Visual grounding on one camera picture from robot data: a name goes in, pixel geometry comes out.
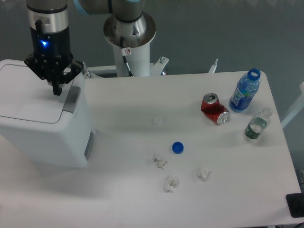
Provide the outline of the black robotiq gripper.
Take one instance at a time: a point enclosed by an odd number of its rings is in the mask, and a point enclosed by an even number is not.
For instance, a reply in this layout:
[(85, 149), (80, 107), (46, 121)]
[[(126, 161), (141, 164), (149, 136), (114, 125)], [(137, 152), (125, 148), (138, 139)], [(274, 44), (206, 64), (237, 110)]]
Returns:
[[(69, 27), (59, 32), (43, 34), (40, 37), (35, 29), (30, 28), (30, 31), (34, 51), (26, 57), (24, 63), (41, 80), (47, 80), (52, 85), (54, 95), (61, 95), (60, 84), (70, 83), (84, 67), (82, 62), (72, 60)], [(49, 63), (49, 59), (51, 62), (57, 59), (63, 66), (69, 65), (70, 71), (61, 73), (59, 63), (55, 62), (53, 66)]]

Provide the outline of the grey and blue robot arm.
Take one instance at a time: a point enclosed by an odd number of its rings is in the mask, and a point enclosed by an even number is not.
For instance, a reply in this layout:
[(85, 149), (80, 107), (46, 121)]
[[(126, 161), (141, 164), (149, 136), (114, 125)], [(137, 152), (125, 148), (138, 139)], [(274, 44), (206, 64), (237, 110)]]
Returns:
[[(28, 0), (26, 7), (33, 52), (25, 64), (54, 95), (71, 82), (85, 66), (71, 51), (69, 4), (67, 0)], [(119, 77), (151, 75), (150, 44), (156, 35), (154, 19), (140, 0), (75, 0), (84, 15), (106, 14), (103, 33), (112, 46)]]

